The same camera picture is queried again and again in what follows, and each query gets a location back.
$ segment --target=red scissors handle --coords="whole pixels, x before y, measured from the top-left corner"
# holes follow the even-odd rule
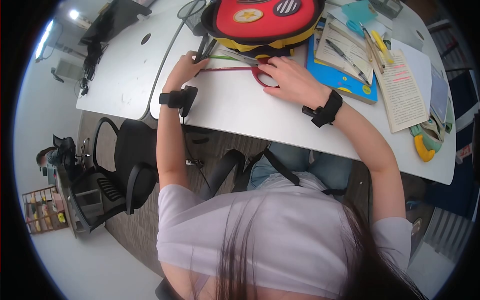
[[[270,58],[269,57],[264,57],[264,58],[260,58],[260,59],[257,59],[259,63],[261,63],[262,65],[267,65],[268,64],[268,60]],[[265,74],[267,75],[268,77],[272,78],[272,76],[270,76],[270,74],[267,74],[265,72],[263,72],[262,70],[260,70],[258,67],[254,67],[252,66],[252,75],[253,77],[255,78],[255,80],[262,86],[264,87],[276,87],[276,88],[279,88],[280,86],[271,86],[271,85],[266,85],[264,84],[263,82],[260,81],[260,79],[258,78],[258,76],[260,74]]]

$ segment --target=jeans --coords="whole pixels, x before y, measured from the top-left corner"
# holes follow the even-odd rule
[[[328,189],[344,189],[352,168],[352,160],[327,153],[313,152],[313,163],[309,163],[310,150],[272,142],[268,149],[290,172],[309,172],[315,175]],[[256,189],[271,174],[278,171],[265,155],[257,161],[250,173],[247,190]]]

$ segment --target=metal mesh pen holder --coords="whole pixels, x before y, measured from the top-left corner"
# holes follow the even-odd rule
[[[193,0],[185,4],[177,13],[177,17],[185,22],[194,36],[203,36],[207,33],[201,21],[205,7],[206,0]]]

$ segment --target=black wristband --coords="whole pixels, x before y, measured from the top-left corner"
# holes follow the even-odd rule
[[[168,94],[160,94],[158,102],[167,104],[169,108],[182,108],[185,102],[185,94],[181,91],[171,91]]]
[[[332,90],[328,97],[327,103],[319,113],[312,118],[312,123],[317,127],[322,127],[325,124],[332,124],[335,121],[335,115],[343,104],[342,96],[336,91]]]

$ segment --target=gray carpet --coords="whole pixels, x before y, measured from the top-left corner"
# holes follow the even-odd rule
[[[124,121],[123,118],[84,111],[80,123],[77,145],[80,147],[81,141],[90,137],[90,143],[88,145],[89,153],[92,153],[91,148],[93,146],[94,130],[101,117],[109,117],[118,127],[120,127]],[[147,116],[144,122],[150,127],[156,128],[156,120],[150,115]],[[194,136],[192,133],[188,134],[187,139],[187,146],[194,158],[204,161],[205,166],[202,168],[202,172],[206,176],[210,174],[217,161],[229,149],[237,149],[244,153],[248,158],[259,153],[269,144],[269,141],[227,132],[215,131],[209,134],[208,137],[210,138],[210,141],[205,144],[193,144],[191,139],[198,138],[198,136]],[[115,170],[113,154],[116,136],[107,124],[102,125],[98,140],[101,141],[101,143],[98,143],[97,148],[97,161],[99,165],[107,170]],[[86,164],[87,167],[91,166],[91,159],[87,159]],[[188,178],[192,190],[195,193],[198,193],[204,184],[204,179],[196,166],[188,166]],[[415,196],[423,199],[423,181],[418,177],[406,174],[402,174],[402,178],[404,179],[404,182],[407,183],[407,185],[404,184],[406,196],[407,194],[410,196],[413,193]],[[218,193],[230,192],[232,188],[233,174],[231,173],[224,184],[220,187]],[[158,231],[158,192],[157,184],[148,200],[140,209],[136,210],[135,213],[130,216],[125,213],[120,213],[114,216],[107,221],[106,228],[110,234],[128,250],[128,252],[155,273],[163,276],[156,252],[156,234]],[[368,169],[362,162],[354,161],[345,198],[352,200],[366,216],[369,216],[371,215],[369,214],[369,211],[371,210],[371,199],[369,199],[369,195],[371,195],[371,185]],[[427,226],[429,221],[430,217],[428,217],[427,214],[424,216],[423,224]]]

